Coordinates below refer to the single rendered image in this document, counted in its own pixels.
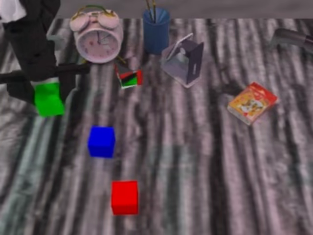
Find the alarm clock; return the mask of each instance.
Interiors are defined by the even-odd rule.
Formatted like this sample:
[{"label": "alarm clock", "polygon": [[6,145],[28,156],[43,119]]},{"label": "alarm clock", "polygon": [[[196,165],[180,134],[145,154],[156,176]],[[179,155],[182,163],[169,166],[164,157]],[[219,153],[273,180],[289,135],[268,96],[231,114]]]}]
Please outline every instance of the alarm clock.
[{"label": "alarm clock", "polygon": [[[100,11],[84,12],[87,8]],[[112,10],[99,5],[82,7],[70,19],[78,53],[87,61],[102,64],[113,60],[120,52],[124,37],[122,21]]]}]

